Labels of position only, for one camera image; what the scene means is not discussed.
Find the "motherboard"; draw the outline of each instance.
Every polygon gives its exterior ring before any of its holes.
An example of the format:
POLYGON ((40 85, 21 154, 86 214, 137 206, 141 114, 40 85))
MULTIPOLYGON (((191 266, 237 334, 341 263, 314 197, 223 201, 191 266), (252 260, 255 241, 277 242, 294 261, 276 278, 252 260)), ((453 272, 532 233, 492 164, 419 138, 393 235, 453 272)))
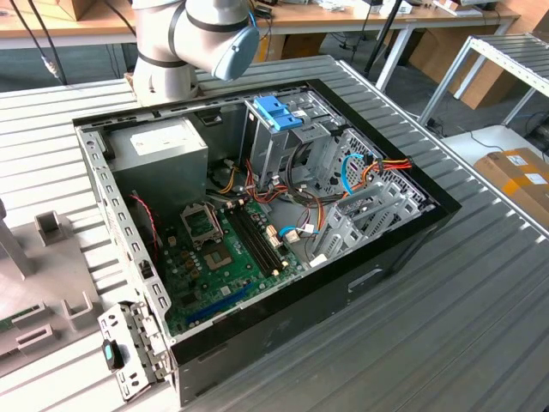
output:
POLYGON ((166 322, 173 336, 304 270, 284 245, 268 242, 269 222, 255 201, 185 210, 160 230, 157 268, 172 300, 166 322))

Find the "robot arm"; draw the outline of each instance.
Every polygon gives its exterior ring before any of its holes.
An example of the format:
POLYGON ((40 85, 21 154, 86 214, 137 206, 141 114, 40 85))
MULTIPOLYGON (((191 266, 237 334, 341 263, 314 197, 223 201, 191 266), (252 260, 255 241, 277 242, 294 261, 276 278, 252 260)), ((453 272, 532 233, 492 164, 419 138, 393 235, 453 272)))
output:
POLYGON ((245 0, 134 0, 139 58, 134 90, 145 105, 197 91, 195 67, 221 80, 250 65, 259 33, 245 0))

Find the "yellow cable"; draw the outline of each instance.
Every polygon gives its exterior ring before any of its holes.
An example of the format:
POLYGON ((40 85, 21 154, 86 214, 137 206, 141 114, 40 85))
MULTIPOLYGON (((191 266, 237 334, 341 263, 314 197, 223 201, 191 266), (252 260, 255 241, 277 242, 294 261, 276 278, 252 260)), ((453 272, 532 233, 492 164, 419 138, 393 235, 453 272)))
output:
POLYGON ((224 189, 221 189, 219 191, 220 194, 224 195, 224 194, 228 193, 229 191, 231 191, 232 185, 234 185, 234 174, 235 174, 236 171, 237 171, 237 168, 233 167, 232 171, 231 171, 231 178, 229 179, 229 183, 227 183, 227 185, 225 186, 224 189))

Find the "metal table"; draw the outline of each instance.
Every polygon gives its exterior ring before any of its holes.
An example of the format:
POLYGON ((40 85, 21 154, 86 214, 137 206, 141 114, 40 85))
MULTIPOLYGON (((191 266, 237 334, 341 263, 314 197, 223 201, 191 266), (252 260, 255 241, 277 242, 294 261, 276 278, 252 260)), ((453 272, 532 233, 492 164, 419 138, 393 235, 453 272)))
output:
MULTIPOLYGON (((252 66, 208 94, 320 78, 459 200, 407 267, 195 401, 190 411, 543 410, 549 399, 549 253, 527 216, 330 57, 252 66)), ((132 295, 94 203, 69 119, 136 103, 123 81, 0 95, 8 224, 67 213, 106 306, 132 295)), ((0 379, 0 410, 175 410, 157 385, 123 405, 99 332, 0 379)))
MULTIPOLYGON (((505 118, 504 125, 509 124, 536 91, 542 93, 545 97, 549 97, 549 44, 530 33, 505 36, 469 36, 457 54, 454 63, 449 67, 443 80, 438 85, 427 107, 421 113, 418 120, 420 124, 425 125, 433 112, 437 110, 455 75, 473 51, 480 54, 476 64, 480 62, 481 66, 486 59, 489 59, 531 87, 505 118)), ((463 88, 470 84, 475 75, 476 72, 471 70, 471 73, 463 82, 465 86, 462 86, 461 91, 458 91, 455 95, 457 99, 460 98, 464 91, 463 88)))

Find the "red cable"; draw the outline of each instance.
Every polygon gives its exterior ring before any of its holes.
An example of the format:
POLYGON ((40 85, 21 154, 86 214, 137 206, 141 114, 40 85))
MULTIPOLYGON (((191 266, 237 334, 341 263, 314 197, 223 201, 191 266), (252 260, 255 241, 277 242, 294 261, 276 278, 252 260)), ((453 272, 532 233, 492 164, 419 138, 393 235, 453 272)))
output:
POLYGON ((141 204, 141 206, 147 212, 148 219, 151 221, 151 228, 153 229, 153 242, 154 242, 154 261, 156 262, 156 260, 158 259, 158 245, 156 241, 156 226, 154 225, 153 214, 151 213, 151 210, 148 208, 147 204, 143 202, 138 196, 130 195, 130 197, 141 204))

